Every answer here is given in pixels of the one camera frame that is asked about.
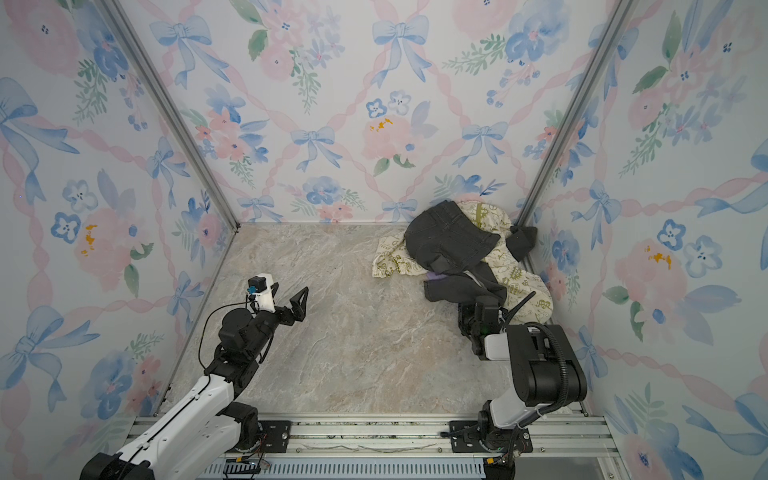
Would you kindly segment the dark grey garment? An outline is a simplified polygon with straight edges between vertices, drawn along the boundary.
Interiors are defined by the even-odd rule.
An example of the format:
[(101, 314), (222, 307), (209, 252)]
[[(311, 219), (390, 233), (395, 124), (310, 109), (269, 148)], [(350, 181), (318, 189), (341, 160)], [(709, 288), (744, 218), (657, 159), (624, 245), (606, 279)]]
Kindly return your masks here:
[(407, 252), (420, 266), (449, 275), (442, 282), (424, 282), (427, 300), (461, 304), (492, 296), (504, 304), (506, 289), (484, 262), (500, 236), (476, 227), (456, 202), (443, 201), (422, 212), (408, 225), (404, 238)]

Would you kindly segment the purple printed t-shirt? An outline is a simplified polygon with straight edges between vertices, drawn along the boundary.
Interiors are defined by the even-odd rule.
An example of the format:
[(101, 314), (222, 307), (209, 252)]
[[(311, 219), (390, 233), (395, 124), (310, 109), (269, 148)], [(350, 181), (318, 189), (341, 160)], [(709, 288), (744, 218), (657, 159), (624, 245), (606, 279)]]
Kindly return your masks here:
[(439, 274), (435, 272), (428, 272), (426, 275), (426, 282), (442, 282), (449, 278), (449, 275)]

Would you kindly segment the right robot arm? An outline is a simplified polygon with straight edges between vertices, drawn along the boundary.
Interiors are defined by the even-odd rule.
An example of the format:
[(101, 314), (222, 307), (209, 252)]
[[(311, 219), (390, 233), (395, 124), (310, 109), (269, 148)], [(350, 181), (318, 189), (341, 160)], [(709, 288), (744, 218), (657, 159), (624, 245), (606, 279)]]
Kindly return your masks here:
[(510, 309), (492, 296), (458, 307), (458, 327), (482, 361), (508, 362), (512, 386), (487, 401), (475, 421), (449, 423), (443, 436), (455, 453), (520, 455), (533, 451), (529, 427), (587, 395), (587, 379), (559, 325), (515, 324), (513, 319), (536, 294)]

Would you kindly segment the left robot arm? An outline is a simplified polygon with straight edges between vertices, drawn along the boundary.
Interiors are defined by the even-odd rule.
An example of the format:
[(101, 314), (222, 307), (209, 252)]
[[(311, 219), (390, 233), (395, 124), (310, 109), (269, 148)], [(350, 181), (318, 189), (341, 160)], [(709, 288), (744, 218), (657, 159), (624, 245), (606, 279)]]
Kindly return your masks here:
[(248, 281), (244, 301), (221, 307), (224, 317), (212, 360), (188, 393), (151, 427), (114, 454), (98, 453), (83, 479), (195, 479), (233, 452), (247, 473), (257, 474), (267, 453), (287, 450), (291, 424), (266, 421), (239, 401), (265, 362), (277, 329), (306, 318), (308, 288), (278, 306), (271, 275)]

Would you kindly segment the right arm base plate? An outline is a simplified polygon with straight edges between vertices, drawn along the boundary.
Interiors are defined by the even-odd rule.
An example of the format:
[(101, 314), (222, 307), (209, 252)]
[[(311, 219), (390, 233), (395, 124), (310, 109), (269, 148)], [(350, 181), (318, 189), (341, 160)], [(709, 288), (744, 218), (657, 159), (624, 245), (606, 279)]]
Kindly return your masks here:
[(483, 453), (502, 455), (512, 452), (521, 455), (533, 452), (528, 430), (498, 429), (480, 426), (478, 421), (453, 420), (440, 437), (450, 441), (453, 453)]

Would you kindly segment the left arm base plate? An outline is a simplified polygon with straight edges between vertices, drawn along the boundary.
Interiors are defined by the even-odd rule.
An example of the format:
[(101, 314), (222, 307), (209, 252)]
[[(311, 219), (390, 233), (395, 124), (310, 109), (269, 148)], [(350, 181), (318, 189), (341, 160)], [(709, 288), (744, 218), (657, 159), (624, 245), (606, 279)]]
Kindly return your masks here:
[(242, 454), (286, 453), (293, 423), (289, 420), (256, 420), (240, 423), (233, 450)]

